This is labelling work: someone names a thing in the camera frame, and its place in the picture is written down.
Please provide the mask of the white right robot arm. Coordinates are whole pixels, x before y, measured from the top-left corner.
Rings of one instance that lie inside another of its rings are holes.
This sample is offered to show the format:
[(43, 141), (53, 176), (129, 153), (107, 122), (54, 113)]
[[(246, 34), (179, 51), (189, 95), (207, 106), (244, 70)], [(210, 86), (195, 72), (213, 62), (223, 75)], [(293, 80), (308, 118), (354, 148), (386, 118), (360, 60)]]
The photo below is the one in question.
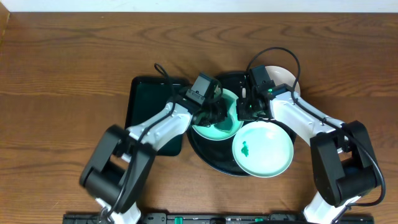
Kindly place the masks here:
[(238, 119), (246, 128), (282, 123), (309, 146), (317, 193), (303, 211), (308, 223), (338, 223), (352, 207), (372, 207), (386, 195), (386, 182), (364, 124), (331, 118), (287, 84), (245, 83), (238, 93)]

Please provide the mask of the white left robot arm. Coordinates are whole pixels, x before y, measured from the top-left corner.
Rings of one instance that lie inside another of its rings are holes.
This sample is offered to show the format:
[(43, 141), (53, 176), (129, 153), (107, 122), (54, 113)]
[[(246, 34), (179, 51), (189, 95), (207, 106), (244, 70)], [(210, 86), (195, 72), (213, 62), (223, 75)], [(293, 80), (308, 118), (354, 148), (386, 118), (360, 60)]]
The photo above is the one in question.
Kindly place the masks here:
[(147, 121), (123, 129), (110, 126), (91, 155), (79, 183), (102, 206), (100, 222), (137, 223), (139, 198), (158, 151), (191, 125), (223, 121), (227, 109), (221, 96), (171, 97)]

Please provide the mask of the green sponge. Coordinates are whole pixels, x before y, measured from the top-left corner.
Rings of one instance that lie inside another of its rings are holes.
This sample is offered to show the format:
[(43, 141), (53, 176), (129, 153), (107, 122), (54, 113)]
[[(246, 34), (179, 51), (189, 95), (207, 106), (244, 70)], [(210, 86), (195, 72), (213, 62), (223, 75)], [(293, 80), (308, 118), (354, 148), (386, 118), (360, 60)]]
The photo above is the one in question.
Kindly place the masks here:
[(238, 123), (237, 119), (234, 117), (234, 115), (228, 113), (225, 120), (223, 120), (220, 123), (215, 124), (214, 127), (217, 130), (222, 131), (224, 133), (232, 133), (234, 131), (237, 123)]

